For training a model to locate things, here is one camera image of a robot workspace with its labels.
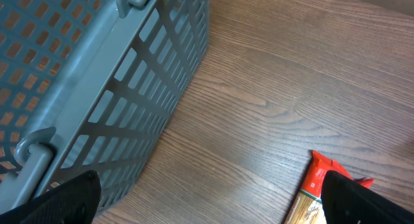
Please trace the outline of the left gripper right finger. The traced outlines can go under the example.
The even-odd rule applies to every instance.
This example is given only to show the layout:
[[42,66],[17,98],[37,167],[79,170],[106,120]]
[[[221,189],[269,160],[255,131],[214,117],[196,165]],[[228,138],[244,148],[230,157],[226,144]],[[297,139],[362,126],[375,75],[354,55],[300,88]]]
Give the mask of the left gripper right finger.
[[413,224],[413,213],[335,171],[326,173],[321,201],[327,224]]

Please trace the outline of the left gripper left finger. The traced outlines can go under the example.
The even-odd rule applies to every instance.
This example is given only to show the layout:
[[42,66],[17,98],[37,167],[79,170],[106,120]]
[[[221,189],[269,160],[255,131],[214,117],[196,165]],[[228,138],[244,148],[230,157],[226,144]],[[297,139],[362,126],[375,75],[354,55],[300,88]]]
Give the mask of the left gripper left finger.
[[98,173],[89,170],[1,215],[2,224],[91,224],[101,197]]

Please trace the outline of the red cracker sleeve package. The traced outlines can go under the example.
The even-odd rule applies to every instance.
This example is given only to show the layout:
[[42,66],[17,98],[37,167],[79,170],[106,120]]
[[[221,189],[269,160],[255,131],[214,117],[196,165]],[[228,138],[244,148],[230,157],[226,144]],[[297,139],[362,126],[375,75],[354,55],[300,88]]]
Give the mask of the red cracker sleeve package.
[[357,182],[366,188],[374,183],[373,178],[365,177],[353,179],[348,171],[337,161],[332,160],[321,153],[312,150],[312,161],[296,195],[284,224],[326,224],[325,213],[321,201],[323,180],[329,170]]

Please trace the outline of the grey plastic mesh basket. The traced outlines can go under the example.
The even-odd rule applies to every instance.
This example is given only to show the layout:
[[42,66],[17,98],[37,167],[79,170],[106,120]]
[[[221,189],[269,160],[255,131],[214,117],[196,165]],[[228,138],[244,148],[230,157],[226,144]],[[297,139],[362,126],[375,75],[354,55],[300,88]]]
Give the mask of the grey plastic mesh basket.
[[1,0],[1,212],[132,189],[208,47],[209,0]]

